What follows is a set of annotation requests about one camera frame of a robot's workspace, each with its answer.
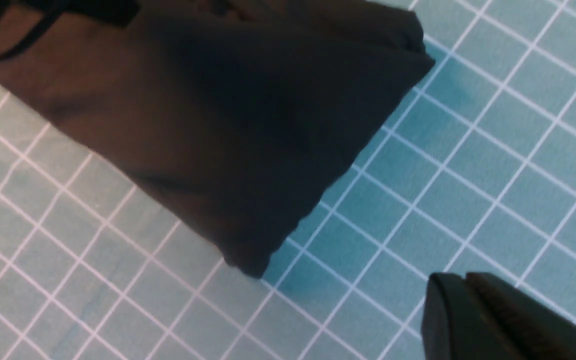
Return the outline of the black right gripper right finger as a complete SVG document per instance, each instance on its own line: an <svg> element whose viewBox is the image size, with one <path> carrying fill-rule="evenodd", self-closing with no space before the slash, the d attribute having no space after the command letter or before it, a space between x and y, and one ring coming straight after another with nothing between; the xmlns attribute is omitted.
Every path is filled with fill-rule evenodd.
<svg viewBox="0 0 576 360"><path fill-rule="evenodd" d="M576 360L571 321L491 273L469 272L465 280L526 359Z"/></svg>

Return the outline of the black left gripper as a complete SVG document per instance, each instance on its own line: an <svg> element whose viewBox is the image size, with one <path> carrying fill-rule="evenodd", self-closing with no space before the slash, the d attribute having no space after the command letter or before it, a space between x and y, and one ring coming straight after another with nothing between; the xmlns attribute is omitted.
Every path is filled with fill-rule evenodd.
<svg viewBox="0 0 576 360"><path fill-rule="evenodd" d="M125 28L141 9L135 0L24 0L23 4L46 14L53 10L62 10L66 14L81 15L122 28Z"/></svg>

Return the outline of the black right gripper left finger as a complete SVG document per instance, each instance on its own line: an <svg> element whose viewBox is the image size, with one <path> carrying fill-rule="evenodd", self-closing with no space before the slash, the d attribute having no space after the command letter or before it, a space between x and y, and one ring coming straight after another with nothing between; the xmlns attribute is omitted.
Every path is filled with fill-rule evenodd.
<svg viewBox="0 0 576 360"><path fill-rule="evenodd" d="M489 308L466 280L433 273L422 317L426 360L522 360Z"/></svg>

